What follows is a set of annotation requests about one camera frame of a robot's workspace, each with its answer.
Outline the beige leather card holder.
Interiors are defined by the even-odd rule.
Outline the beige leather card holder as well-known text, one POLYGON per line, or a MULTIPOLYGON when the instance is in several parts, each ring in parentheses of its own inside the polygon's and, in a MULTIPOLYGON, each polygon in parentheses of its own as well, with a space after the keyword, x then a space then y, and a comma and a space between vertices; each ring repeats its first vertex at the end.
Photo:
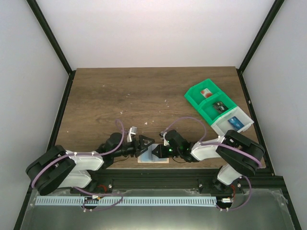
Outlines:
POLYGON ((138 163, 169 163, 168 158, 158 158, 157 156, 152 154, 152 151, 158 146, 159 144, 153 144, 148 147, 148 150, 144 152, 141 156, 138 157, 138 163))

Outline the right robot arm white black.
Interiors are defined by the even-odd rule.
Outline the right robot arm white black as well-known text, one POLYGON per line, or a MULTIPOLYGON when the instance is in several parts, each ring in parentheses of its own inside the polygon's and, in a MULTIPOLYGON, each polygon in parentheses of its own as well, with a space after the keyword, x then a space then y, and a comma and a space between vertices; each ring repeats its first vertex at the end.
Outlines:
POLYGON ((200 162, 207 159, 222 158, 222 166, 215 179, 209 183, 222 192, 240 177, 254 176, 262 167, 264 147, 244 135, 228 130, 225 135, 210 141, 189 142, 177 131, 164 135, 164 144, 158 144, 151 153, 160 158, 180 157, 186 162, 200 162))

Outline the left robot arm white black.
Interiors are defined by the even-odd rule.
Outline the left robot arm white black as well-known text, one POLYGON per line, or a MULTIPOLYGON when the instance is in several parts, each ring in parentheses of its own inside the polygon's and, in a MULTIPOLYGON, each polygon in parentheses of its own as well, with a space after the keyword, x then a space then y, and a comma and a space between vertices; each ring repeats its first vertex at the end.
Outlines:
POLYGON ((155 143, 155 140, 140 135, 130 137, 128 142, 120 133, 113 133, 97 150, 75 152, 55 145, 25 170, 31 187, 40 195, 48 195, 59 188, 87 187, 93 180, 90 171, 106 169, 116 157, 139 157, 155 143))

